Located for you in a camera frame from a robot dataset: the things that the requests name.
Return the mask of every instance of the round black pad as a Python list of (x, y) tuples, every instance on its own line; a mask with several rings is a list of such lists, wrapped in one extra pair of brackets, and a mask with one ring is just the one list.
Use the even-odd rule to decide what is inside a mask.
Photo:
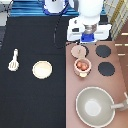
[(106, 45), (99, 45), (96, 48), (96, 54), (99, 57), (106, 58), (111, 54), (111, 49)]
[(98, 66), (100, 74), (103, 76), (112, 76), (115, 72), (114, 66), (109, 62), (102, 62)]

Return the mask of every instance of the pink surface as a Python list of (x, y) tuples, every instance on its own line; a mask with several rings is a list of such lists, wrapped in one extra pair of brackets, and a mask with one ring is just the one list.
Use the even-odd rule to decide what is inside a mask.
[[(86, 45), (89, 48), (89, 59), (92, 63), (90, 74), (86, 78), (80, 78), (74, 73), (73, 65), (76, 60), (71, 54), (71, 49), (74, 44), (66, 48), (66, 128), (90, 128), (84, 124), (76, 113), (75, 100), (82, 89), (89, 86), (97, 86), (106, 90), (113, 98), (115, 103), (120, 103), (125, 99), (124, 92), (126, 92), (124, 79), (119, 63), (119, 58), (115, 48), (115, 42), (100, 41), (97, 45)], [(95, 49), (98, 45), (105, 44), (109, 46), (112, 53), (107, 58), (101, 58), (96, 55)], [(110, 77), (102, 76), (98, 71), (98, 65), (101, 62), (109, 61), (115, 67), (114, 75)], [(119, 112), (116, 111), (114, 120), (106, 126), (106, 128), (128, 128), (128, 110)]]

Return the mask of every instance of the ceramic cup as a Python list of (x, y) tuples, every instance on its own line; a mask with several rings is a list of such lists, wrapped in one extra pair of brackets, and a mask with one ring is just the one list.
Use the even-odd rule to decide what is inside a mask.
[[(81, 69), (78, 69), (77, 66), (76, 66), (76, 64), (79, 61), (85, 62), (88, 65), (88, 69), (86, 69), (85, 71), (82, 71)], [(86, 77), (89, 74), (89, 72), (91, 70), (91, 67), (92, 67), (92, 64), (91, 64), (91, 62), (87, 58), (78, 58), (75, 61), (75, 63), (74, 63), (74, 71), (80, 77)]]

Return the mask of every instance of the cream round plate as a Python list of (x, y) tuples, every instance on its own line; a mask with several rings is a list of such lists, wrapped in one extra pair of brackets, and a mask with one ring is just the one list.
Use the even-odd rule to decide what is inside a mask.
[(39, 79), (45, 79), (52, 73), (52, 65), (47, 61), (39, 61), (33, 66), (33, 74)]

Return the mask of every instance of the mug handle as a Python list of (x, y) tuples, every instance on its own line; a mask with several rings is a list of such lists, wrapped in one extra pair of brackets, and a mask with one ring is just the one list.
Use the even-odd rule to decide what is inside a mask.
[(80, 77), (86, 77), (87, 73), (80, 73)]

